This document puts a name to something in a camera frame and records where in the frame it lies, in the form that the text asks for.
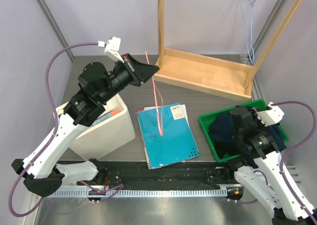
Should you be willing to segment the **navy blue t shirt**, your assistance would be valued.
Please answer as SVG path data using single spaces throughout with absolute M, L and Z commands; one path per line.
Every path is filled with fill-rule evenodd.
M 261 109 L 236 106 L 229 113 L 222 113 L 209 125 L 209 137 L 220 154 L 240 154 L 246 164 L 258 168 L 256 158 L 286 149 L 279 123 L 266 125 L 258 113 Z

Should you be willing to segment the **pink hanger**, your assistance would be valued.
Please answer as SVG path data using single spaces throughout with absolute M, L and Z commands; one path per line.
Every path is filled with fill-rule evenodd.
M 163 136 L 163 97 L 156 86 L 155 80 L 152 77 L 152 85 L 153 85 L 153 92 L 154 92 L 154 102 L 155 102 L 155 109 L 157 112 L 157 124 L 158 124 L 158 131 L 160 136 Z M 158 96 L 160 97 L 161 106 L 159 107 L 158 104 Z

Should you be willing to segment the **black flower print t shirt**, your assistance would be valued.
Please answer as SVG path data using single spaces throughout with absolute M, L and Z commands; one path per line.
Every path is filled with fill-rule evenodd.
M 234 142 L 215 141 L 214 149 L 221 159 L 241 154 Z

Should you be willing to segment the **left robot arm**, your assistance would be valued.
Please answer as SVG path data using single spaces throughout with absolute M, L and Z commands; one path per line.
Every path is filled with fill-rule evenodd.
M 105 111 L 104 106 L 110 99 L 128 85 L 140 87 L 158 71 L 158 66 L 139 62 L 130 54 L 116 61 L 112 71 L 107 71 L 100 62 L 86 65 L 78 77 L 80 89 L 57 117 L 58 123 L 51 135 L 28 157 L 11 164 L 19 177 L 24 178 L 26 189 L 47 197 L 62 185 L 78 181 L 102 184 L 106 170 L 97 159 L 65 166 L 58 164 L 58 160 Z

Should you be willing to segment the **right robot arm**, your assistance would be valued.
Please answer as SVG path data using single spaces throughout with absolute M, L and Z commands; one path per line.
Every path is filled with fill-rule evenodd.
M 281 122 L 284 112 L 278 104 L 269 103 L 265 110 L 236 107 L 230 111 L 233 139 L 240 151 L 249 156 L 266 176 L 261 181 L 251 166 L 230 166 L 224 178 L 238 182 L 262 204 L 274 225 L 315 225 L 317 210 L 303 195 L 284 163 L 277 141 L 265 131 Z

